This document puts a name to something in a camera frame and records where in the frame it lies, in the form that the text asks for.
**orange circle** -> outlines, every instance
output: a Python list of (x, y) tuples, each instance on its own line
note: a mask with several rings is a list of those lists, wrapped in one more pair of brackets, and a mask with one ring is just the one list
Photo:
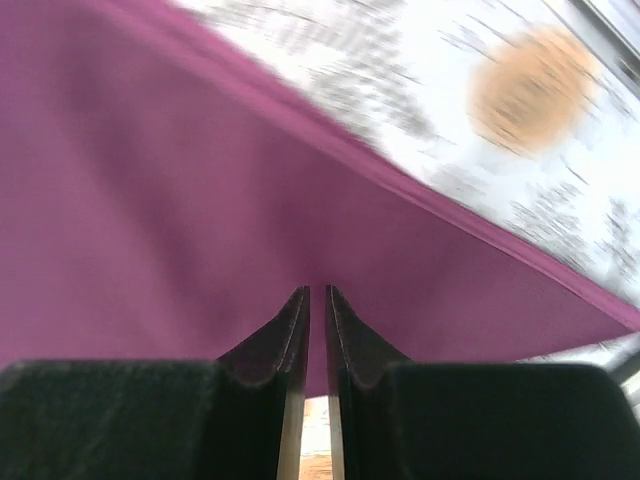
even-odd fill
[(470, 96), (474, 131), (516, 153), (551, 145), (583, 110), (594, 64), (588, 50), (564, 30), (516, 39), (478, 72)]

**white patterned fabric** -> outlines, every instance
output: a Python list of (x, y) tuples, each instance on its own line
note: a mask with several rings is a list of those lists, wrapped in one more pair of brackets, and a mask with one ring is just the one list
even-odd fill
[[(640, 307), (640, 101), (594, 60), (587, 101), (550, 146), (513, 153), (470, 121), (479, 68), (564, 28), (541, 1), (174, 1), (412, 177)], [(590, 358), (627, 342), (640, 344)]]

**grey print pattern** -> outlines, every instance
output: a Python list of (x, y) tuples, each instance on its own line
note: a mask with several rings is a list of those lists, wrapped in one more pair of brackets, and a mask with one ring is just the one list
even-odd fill
[(495, 218), (493, 208), (483, 202), (487, 182), (458, 165), (447, 165), (431, 177), (431, 186), (484, 218)]
[(604, 122), (615, 122), (626, 134), (638, 121), (636, 112), (627, 101), (629, 92), (625, 94), (620, 86), (612, 84), (607, 78), (592, 77), (592, 80), (602, 89), (603, 95), (599, 99), (589, 99), (582, 119), (572, 132), (573, 138), (587, 150), (592, 150), (606, 136)]
[(540, 249), (579, 272), (591, 262), (587, 242), (573, 207), (579, 190), (567, 183), (539, 190), (530, 206), (515, 203), (515, 219), (508, 227)]
[(640, 271), (640, 249), (633, 242), (639, 220), (640, 211), (631, 211), (623, 201), (611, 199), (611, 211), (607, 215), (610, 238), (600, 245), (611, 259), (604, 284), (629, 303), (637, 303), (627, 292), (627, 286)]
[(463, 51), (477, 52), (490, 60), (493, 60), (488, 53), (488, 48), (484, 40), (480, 38), (478, 32), (466, 25), (457, 23), (454, 25), (453, 31), (441, 31), (442, 39), (449, 45)]
[(404, 3), (227, 0), (194, 13), (222, 33), (229, 27), (255, 32), (292, 58), (317, 56), (320, 49), (335, 52), (335, 58), (307, 69), (310, 80), (306, 82), (282, 76), (353, 133), (381, 148), (376, 142), (380, 135), (374, 131), (380, 125), (393, 125), (419, 140), (434, 134), (432, 123), (407, 88), (414, 80), (398, 61), (396, 23)]
[(540, 355), (524, 360), (521, 363), (591, 363), (605, 370), (611, 370), (621, 362), (627, 360), (631, 355), (637, 353), (639, 348), (640, 336), (638, 334), (632, 334), (564, 352)]

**wooden surface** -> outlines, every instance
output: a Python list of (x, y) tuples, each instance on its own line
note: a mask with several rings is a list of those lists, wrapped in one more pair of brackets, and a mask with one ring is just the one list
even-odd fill
[(327, 397), (307, 399), (304, 406), (300, 480), (331, 480), (331, 436)]

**purple fabric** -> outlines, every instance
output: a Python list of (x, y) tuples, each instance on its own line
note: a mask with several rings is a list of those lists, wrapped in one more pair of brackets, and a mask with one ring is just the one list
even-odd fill
[(406, 177), (154, 0), (0, 4), (0, 363), (216, 358), (312, 286), (423, 361), (623, 335), (636, 309)]

